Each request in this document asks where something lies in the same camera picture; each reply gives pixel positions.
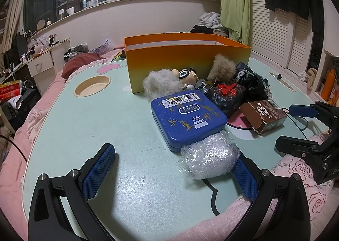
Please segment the brown paper box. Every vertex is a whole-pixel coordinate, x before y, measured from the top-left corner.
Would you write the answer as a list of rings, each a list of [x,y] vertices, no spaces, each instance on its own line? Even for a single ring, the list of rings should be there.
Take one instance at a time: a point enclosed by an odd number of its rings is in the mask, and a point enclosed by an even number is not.
[[[285,112],[271,99],[244,103],[240,110],[259,135],[279,128],[287,118]]]

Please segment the black lace fabric bundle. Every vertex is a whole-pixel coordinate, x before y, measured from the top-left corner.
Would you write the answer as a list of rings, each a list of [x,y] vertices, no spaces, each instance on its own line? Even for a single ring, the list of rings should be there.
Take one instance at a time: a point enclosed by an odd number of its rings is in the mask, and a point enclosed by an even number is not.
[[[263,101],[272,98],[268,80],[242,62],[236,66],[233,79],[245,88],[244,102]]]

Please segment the dark box red cross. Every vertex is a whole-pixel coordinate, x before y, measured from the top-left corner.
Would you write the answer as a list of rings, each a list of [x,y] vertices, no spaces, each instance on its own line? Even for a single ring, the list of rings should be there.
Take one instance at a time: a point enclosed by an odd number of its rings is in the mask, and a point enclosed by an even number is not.
[[[247,89],[237,83],[222,83],[211,88],[206,96],[230,118],[245,102]]]

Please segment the bubble wrap bundle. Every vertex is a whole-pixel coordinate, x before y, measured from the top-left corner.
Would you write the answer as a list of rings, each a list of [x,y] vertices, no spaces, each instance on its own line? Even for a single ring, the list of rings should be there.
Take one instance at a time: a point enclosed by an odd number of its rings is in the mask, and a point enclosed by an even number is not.
[[[178,160],[180,169],[195,180],[210,179],[229,173],[240,157],[240,150],[222,130],[188,146]]]

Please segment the brown furry pouch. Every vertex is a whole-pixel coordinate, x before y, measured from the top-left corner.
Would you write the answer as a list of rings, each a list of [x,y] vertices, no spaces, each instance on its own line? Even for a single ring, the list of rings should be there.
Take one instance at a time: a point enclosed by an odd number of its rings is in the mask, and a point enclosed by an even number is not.
[[[209,81],[230,82],[236,72],[236,64],[226,56],[217,54],[210,73],[207,77]]]

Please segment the silver metal cup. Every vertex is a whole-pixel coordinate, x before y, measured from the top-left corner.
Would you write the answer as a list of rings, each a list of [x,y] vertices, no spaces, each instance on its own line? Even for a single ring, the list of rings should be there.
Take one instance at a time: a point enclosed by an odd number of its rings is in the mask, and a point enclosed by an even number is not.
[[[208,84],[204,79],[200,79],[195,84],[195,89],[199,90],[203,94],[206,94],[213,86]]]

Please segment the blue durex tin box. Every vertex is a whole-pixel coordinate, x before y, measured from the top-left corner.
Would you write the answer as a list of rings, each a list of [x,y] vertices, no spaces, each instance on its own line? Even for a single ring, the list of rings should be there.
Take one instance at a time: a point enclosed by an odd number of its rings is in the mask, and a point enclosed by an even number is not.
[[[189,90],[154,99],[152,115],[172,152],[218,133],[227,116],[201,91]]]

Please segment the white furry pouch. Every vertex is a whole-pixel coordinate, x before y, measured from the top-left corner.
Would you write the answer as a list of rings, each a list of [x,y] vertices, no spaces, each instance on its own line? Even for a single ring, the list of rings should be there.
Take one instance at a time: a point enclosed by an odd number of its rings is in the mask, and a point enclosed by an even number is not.
[[[182,83],[169,69],[151,71],[143,80],[143,88],[150,101],[183,91]]]

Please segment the orange bottle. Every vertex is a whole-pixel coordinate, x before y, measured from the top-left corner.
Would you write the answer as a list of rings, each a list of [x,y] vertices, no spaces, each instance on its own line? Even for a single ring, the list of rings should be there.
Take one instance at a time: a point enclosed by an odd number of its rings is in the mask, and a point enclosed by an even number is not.
[[[335,80],[336,80],[336,71],[335,69],[331,69],[327,74],[324,88],[322,89],[322,92],[321,92],[321,98],[324,101],[328,101],[330,97],[330,93],[332,92],[332,88],[333,88]]]

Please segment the white clothes pile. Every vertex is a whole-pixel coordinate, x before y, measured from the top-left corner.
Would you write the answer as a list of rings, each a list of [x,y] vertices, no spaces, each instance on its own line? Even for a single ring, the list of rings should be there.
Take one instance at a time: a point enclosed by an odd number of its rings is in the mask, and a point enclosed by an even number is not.
[[[199,17],[198,25],[211,29],[220,29],[222,28],[221,16],[216,12],[205,12]]]

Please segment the black clothes pile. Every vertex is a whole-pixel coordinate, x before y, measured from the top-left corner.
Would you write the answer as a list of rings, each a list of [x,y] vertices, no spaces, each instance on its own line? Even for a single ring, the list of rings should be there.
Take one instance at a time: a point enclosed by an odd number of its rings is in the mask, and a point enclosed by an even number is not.
[[[208,28],[207,26],[199,26],[199,25],[195,25],[190,32],[196,33],[196,34],[214,34],[214,31],[212,28]]]

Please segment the red packaging box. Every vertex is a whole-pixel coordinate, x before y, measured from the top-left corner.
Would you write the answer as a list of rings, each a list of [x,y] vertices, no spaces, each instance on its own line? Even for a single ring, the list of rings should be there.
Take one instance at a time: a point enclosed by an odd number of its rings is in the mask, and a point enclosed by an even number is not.
[[[0,85],[0,101],[6,102],[15,96],[21,95],[21,92],[22,92],[21,80],[3,83]]]

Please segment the white drawer cabinet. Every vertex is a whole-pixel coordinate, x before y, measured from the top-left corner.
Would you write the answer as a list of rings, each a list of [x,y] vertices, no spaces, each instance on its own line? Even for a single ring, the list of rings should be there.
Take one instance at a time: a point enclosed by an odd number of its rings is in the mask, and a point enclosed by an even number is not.
[[[28,62],[28,69],[41,96],[47,91],[56,75],[64,67],[64,53],[70,48],[70,38],[45,50]]]

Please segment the orange gradient cardboard box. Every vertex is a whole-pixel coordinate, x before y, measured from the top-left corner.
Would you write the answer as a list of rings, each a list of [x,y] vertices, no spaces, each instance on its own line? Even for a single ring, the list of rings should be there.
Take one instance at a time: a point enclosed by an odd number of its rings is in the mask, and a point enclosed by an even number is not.
[[[143,80],[150,71],[196,70],[206,79],[217,54],[235,63],[249,61],[251,48],[216,34],[161,33],[124,38],[126,62],[132,93],[144,91]]]

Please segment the dark red pillow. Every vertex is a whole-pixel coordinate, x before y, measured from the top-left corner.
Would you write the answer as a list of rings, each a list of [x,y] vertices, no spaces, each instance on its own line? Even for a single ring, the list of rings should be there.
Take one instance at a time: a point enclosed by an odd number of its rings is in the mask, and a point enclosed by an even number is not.
[[[61,77],[67,80],[72,73],[77,71],[77,69],[84,65],[89,65],[91,62],[100,60],[102,60],[102,57],[92,52],[78,54],[64,65]]]

